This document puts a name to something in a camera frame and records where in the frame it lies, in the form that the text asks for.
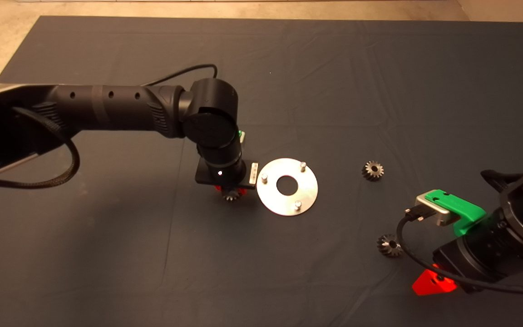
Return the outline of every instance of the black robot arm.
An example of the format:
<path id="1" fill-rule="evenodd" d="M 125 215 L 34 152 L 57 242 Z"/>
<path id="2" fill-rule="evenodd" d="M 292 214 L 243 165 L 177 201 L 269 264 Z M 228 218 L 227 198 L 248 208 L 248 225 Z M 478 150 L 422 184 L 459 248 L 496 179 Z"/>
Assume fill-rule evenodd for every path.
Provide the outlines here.
<path id="1" fill-rule="evenodd" d="M 198 183 L 255 188 L 251 162 L 242 159 L 238 95 L 229 83 L 203 79 L 181 86 L 0 85 L 0 170 L 64 142 L 17 114 L 29 110 L 66 138 L 81 130 L 153 130 L 187 137 L 201 156 Z"/>
<path id="2" fill-rule="evenodd" d="M 453 279 L 466 292 L 488 289 L 523 294 L 523 286 L 497 283 L 523 271 L 523 174 L 486 170 L 482 176 L 500 191 L 500 207 L 463 236 L 436 249 L 435 267 L 413 253 L 403 238 L 406 223 L 435 214 L 428 207 L 417 205 L 406 212 L 397 226 L 399 244 L 419 265 Z"/>

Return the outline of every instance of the metal plate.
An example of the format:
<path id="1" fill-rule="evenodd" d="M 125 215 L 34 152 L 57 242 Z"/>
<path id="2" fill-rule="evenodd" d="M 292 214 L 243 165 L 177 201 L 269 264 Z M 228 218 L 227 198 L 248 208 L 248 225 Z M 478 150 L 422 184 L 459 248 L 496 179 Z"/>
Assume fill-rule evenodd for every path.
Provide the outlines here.
<path id="1" fill-rule="evenodd" d="M 276 159 L 265 165 L 258 176 L 257 195 L 268 209 L 278 215 L 295 216 L 304 213 L 318 196 L 318 181 L 305 162 L 290 158 Z M 298 188 L 294 194 L 280 193 L 278 180 L 282 176 L 296 180 Z"/>

